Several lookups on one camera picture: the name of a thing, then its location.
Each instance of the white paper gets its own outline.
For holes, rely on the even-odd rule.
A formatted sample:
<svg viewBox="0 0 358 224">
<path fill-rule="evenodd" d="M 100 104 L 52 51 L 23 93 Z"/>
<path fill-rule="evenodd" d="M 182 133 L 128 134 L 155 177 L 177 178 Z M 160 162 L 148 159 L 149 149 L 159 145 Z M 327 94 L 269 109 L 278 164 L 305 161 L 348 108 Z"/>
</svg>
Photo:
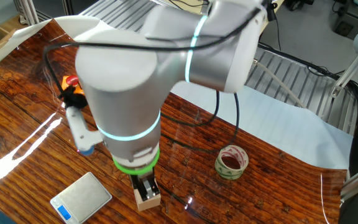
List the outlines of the white paper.
<svg viewBox="0 0 358 224">
<path fill-rule="evenodd" d="M 181 82 L 173 87 L 172 93 L 210 113 L 215 111 L 215 90 Z M 237 94 L 242 130 L 308 164 L 348 169 L 351 135 L 325 123 L 309 110 L 275 100 L 247 86 Z M 221 93 L 220 98 L 218 117 L 236 125 L 233 94 Z"/>
</svg>

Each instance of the wooden block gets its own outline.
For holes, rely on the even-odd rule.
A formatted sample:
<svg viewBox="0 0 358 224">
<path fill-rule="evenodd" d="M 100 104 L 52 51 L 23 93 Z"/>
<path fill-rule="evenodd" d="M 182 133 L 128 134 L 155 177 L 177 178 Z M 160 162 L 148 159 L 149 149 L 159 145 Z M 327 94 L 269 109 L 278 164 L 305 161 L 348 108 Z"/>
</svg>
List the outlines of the wooden block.
<svg viewBox="0 0 358 224">
<path fill-rule="evenodd" d="M 143 211 L 152 207 L 156 207 L 160 205 L 161 202 L 161 194 L 158 194 L 151 199 L 148 199 L 146 201 L 142 200 L 142 197 L 140 196 L 140 193 L 137 189 L 134 190 L 136 204 L 138 211 Z"/>
</svg>

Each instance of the wooden table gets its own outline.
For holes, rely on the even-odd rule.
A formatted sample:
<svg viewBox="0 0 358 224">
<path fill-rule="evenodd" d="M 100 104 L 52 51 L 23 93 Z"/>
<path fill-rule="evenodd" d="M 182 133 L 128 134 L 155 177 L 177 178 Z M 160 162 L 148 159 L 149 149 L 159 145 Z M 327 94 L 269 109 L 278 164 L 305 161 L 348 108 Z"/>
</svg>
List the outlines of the wooden table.
<svg viewBox="0 0 358 224">
<path fill-rule="evenodd" d="M 305 164 L 241 130 L 234 144 L 250 161 L 237 180 L 216 173 L 217 152 L 161 137 L 155 176 L 162 202 L 138 212 L 128 176 L 103 146 L 89 157 L 76 152 L 57 89 L 44 75 L 44 46 L 70 40 L 51 21 L 0 62 L 0 210 L 15 222 L 61 223 L 49 200 L 90 171 L 113 198 L 88 223 L 337 223 L 346 170 Z M 50 54 L 59 78 L 75 74 L 75 54 L 76 48 Z M 89 109 L 83 112 L 95 129 Z M 211 116 L 173 94 L 162 112 L 187 122 Z M 225 145 L 234 129 L 221 119 L 190 128 L 162 118 L 163 134 L 205 149 Z"/>
</svg>

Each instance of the black cable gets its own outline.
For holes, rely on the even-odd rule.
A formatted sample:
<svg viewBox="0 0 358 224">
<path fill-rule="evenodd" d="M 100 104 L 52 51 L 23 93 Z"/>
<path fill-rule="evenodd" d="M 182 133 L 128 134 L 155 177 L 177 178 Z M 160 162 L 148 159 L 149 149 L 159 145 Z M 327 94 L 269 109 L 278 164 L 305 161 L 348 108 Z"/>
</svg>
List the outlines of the black cable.
<svg viewBox="0 0 358 224">
<path fill-rule="evenodd" d="M 184 1 L 182 1 L 182 0 L 169 0 L 171 3 L 173 3 L 172 1 L 178 1 L 178 2 L 180 2 L 180 3 L 182 3 L 182 4 L 185 4 L 185 5 L 187 5 L 187 6 L 190 6 L 190 7 L 198 7 L 198 6 L 206 6 L 206 5 L 208 5 L 208 3 L 202 3 L 202 4 L 198 4 L 198 5 L 191 5 L 191 4 L 188 4 L 187 2 L 184 2 Z"/>
<path fill-rule="evenodd" d="M 319 66 L 314 65 L 314 64 L 312 64 L 310 62 L 304 61 L 304 60 L 302 60 L 300 58 L 297 58 L 297 57 L 294 57 L 292 55 L 289 55 L 289 54 L 286 54 L 284 52 L 281 52 L 279 50 L 276 50 L 272 46 L 269 46 L 267 44 L 259 42 L 258 47 L 260 47 L 261 49 L 267 50 L 269 52 L 275 53 L 277 55 L 280 55 L 282 57 L 289 58 L 290 60 L 294 60 L 296 62 L 302 63 L 303 65 L 306 65 L 307 67 L 315 69 L 317 72 L 321 73 L 322 75 L 332 75 L 331 72 L 329 72 L 326 69 L 323 69 L 322 67 L 319 67 Z"/>
<path fill-rule="evenodd" d="M 328 73 L 331 73 L 331 72 L 329 72 L 327 67 L 325 67 L 325 66 L 319 66 L 319 67 L 325 69 Z"/>
<path fill-rule="evenodd" d="M 157 41 L 167 41 L 167 42 L 173 42 L 173 41 L 185 41 L 185 40 L 191 40 L 194 36 L 187 36 L 187 37 L 179 37 L 174 39 L 165 39 L 165 38 L 158 38 L 158 37 L 147 37 L 147 40 L 157 40 Z M 202 38 L 214 38 L 214 39 L 222 39 L 224 36 L 218 36 L 218 35 L 199 35 L 197 36 L 198 39 Z"/>
<path fill-rule="evenodd" d="M 197 147 L 193 147 L 193 146 L 189 146 L 181 141 L 177 141 L 176 139 L 173 139 L 169 136 L 167 136 L 166 134 L 163 134 L 161 133 L 161 136 L 169 139 L 170 141 L 182 146 L 182 147 L 186 147 L 188 149 L 192 149 L 192 150 L 195 150 L 195 151 L 199 151 L 199 152 L 205 152 L 205 153 L 208 153 L 208 154 L 214 154 L 216 152 L 219 152 L 220 150 L 224 149 L 225 147 L 228 147 L 229 145 L 231 145 L 234 140 L 236 139 L 236 136 L 237 136 L 237 132 L 239 130 L 239 123 L 240 123 L 240 105 L 239 105 L 239 99 L 238 99 L 238 96 L 237 96 L 237 93 L 234 94 L 234 100 L 236 101 L 236 113 L 237 113 L 237 118 L 236 118 L 236 129 L 234 130 L 234 134 L 233 134 L 233 137 L 232 139 L 230 139 L 230 141 L 225 145 L 223 146 L 222 148 L 219 148 L 219 149 L 201 149 L 201 148 L 197 148 Z"/>
<path fill-rule="evenodd" d="M 178 119 L 172 118 L 172 117 L 170 117 L 170 116 L 168 116 L 168 115 L 166 115 L 166 114 L 164 114 L 162 112 L 161 112 L 161 116 L 163 116 L 164 118 L 167 118 L 167 119 L 169 119 L 169 120 L 171 120 L 171 121 L 173 121 L 175 123 L 178 123 L 178 124 L 182 124 L 182 125 L 186 125 L 186 126 L 190 126 L 190 127 L 199 127 L 199 126 L 204 126 L 204 125 L 207 125 L 207 124 L 211 123 L 215 119 L 216 115 L 218 114 L 218 111 L 219 111 L 219 91 L 216 90 L 215 112 L 214 112 L 214 114 L 212 115 L 212 117 L 209 120 L 207 120 L 207 121 L 205 121 L 203 123 L 198 123 L 198 124 L 186 123 L 184 121 L 180 121 Z"/>
<path fill-rule="evenodd" d="M 335 7 L 335 4 L 336 4 L 336 3 L 337 3 L 337 1 L 335 1 L 334 4 L 333 4 L 333 12 L 338 13 L 339 10 L 337 10 L 337 11 L 334 10 L 334 7 Z"/>
<path fill-rule="evenodd" d="M 280 51 L 281 51 L 280 29 L 278 28 L 278 20 L 277 20 L 277 18 L 276 18 L 276 23 L 277 23 L 277 40 L 278 40 L 278 47 L 280 48 Z"/>
<path fill-rule="evenodd" d="M 326 77 L 328 75 L 323 75 L 323 74 L 318 74 L 318 73 L 315 73 L 314 71 L 310 70 L 310 67 L 307 66 L 307 69 L 309 70 L 310 73 L 312 73 L 313 75 L 316 75 L 316 76 L 319 76 L 319 77 Z"/>
<path fill-rule="evenodd" d="M 180 10 L 183 10 L 181 7 L 179 7 L 177 4 L 175 4 L 172 0 L 169 0 L 173 5 L 175 5 L 177 8 L 179 8 Z"/>
<path fill-rule="evenodd" d="M 345 72 L 345 70 L 342 70 L 342 71 L 340 71 L 340 72 L 335 73 L 334 75 L 340 75 L 340 74 L 342 74 L 342 73 L 344 73 L 344 72 Z"/>
<path fill-rule="evenodd" d="M 60 82 L 58 81 L 58 78 L 56 77 L 55 72 L 53 71 L 53 68 L 49 62 L 48 59 L 48 53 L 53 50 L 60 47 L 74 47 L 74 46 L 88 46 L 88 47 L 114 47 L 118 49 L 132 49 L 132 50 L 146 50 L 146 51 L 155 51 L 155 52 L 180 52 L 180 51 L 189 51 L 189 50 L 203 50 L 210 47 L 214 47 L 215 45 L 221 44 L 225 42 L 227 39 L 239 34 L 247 25 L 248 23 L 260 12 L 261 10 L 259 8 L 255 8 L 250 13 L 250 16 L 237 28 L 235 28 L 233 31 L 228 33 L 222 38 L 219 38 L 218 40 L 211 41 L 206 44 L 194 46 L 194 47 L 151 47 L 151 46 L 141 46 L 141 45 L 128 45 L 128 44 L 105 44 L 105 43 L 87 43 L 87 42 L 66 42 L 66 43 L 57 43 L 52 44 L 49 46 L 46 46 L 42 58 L 45 61 L 45 64 L 47 65 L 47 68 L 49 69 L 49 72 L 57 85 L 62 97 L 65 97 L 65 93 L 63 91 L 62 86 L 60 85 Z"/>
</svg>

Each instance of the white sheet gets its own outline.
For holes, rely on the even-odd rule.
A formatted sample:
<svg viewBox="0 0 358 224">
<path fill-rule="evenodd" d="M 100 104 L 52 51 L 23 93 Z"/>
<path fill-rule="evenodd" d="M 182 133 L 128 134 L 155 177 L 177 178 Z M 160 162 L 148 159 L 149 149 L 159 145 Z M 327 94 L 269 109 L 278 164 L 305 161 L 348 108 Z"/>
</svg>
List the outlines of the white sheet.
<svg viewBox="0 0 358 224">
<path fill-rule="evenodd" d="M 56 21 L 76 41 L 84 41 L 96 30 L 112 29 L 94 17 L 59 17 Z M 0 61 L 19 44 L 45 26 L 44 21 L 17 31 L 0 49 Z M 172 92 L 213 113 L 215 92 L 191 83 L 178 83 Z M 308 110 L 274 100 L 246 86 L 238 92 L 239 127 L 311 165 L 347 169 L 352 136 L 325 123 Z M 232 94 L 221 93 L 218 116 L 236 123 L 236 106 Z"/>
<path fill-rule="evenodd" d="M 181 82 L 171 92 L 210 113 L 215 111 L 214 90 Z M 325 123 L 309 110 L 288 105 L 249 87 L 244 86 L 237 94 L 241 129 L 311 165 L 348 169 L 351 135 Z M 218 117 L 236 124 L 232 94 L 221 93 Z"/>
</svg>

